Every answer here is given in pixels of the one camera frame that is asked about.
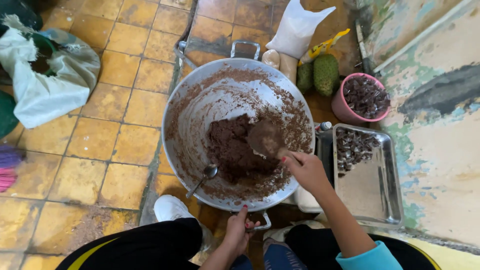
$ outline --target person's hand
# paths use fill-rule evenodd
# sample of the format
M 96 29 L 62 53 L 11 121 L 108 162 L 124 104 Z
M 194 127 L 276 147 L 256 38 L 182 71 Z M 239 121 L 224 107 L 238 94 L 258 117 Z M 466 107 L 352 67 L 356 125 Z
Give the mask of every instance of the person's hand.
M 295 164 L 289 157 L 283 157 L 282 162 L 306 191 L 313 193 L 316 190 L 331 187 L 324 165 L 317 156 L 302 152 L 291 153 L 302 166 Z
M 253 236 L 253 232 L 245 232 L 245 228 L 255 228 L 260 225 L 260 221 L 255 224 L 247 218 L 247 206 L 244 205 L 238 215 L 231 216 L 227 222 L 227 233 L 223 239 L 222 245 L 231 249 L 233 259 L 245 253 L 248 240 Z

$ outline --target forearm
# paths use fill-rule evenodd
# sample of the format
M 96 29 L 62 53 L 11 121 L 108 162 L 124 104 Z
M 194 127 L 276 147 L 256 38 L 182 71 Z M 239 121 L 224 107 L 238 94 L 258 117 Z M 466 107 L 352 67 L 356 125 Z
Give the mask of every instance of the forearm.
M 203 263 L 199 270 L 227 270 L 235 260 L 233 248 L 222 243 Z
M 320 204 L 344 258 L 360 255 L 376 247 L 375 242 L 360 227 L 330 183 L 315 190 Z

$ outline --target turquoise sleeve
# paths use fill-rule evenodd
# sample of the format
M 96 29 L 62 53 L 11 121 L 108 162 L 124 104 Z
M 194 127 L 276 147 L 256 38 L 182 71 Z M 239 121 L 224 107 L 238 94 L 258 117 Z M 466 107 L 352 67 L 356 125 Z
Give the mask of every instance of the turquoise sleeve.
M 398 261 L 382 241 L 375 241 L 377 247 L 351 258 L 343 258 L 342 253 L 336 261 L 343 270 L 402 270 Z

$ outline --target stainless steel tray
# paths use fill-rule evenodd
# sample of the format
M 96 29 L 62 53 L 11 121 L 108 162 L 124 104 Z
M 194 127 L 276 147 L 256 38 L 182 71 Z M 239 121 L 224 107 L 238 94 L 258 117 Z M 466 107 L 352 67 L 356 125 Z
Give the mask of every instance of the stainless steel tray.
M 339 127 L 373 134 L 380 142 L 372 160 L 361 162 L 338 177 L 336 130 Z M 334 185 L 340 199 L 362 225 L 384 228 L 403 226 L 404 214 L 396 169 L 394 142 L 387 133 L 347 124 L 333 128 Z

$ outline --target broom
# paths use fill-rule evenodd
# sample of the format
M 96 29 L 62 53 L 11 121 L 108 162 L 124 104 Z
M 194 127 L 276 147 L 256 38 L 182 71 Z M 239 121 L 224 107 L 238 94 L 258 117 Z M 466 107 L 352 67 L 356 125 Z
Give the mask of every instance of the broom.
M 15 167 L 20 162 L 22 162 L 20 151 L 8 145 L 0 145 L 0 192 L 7 190 L 17 180 Z

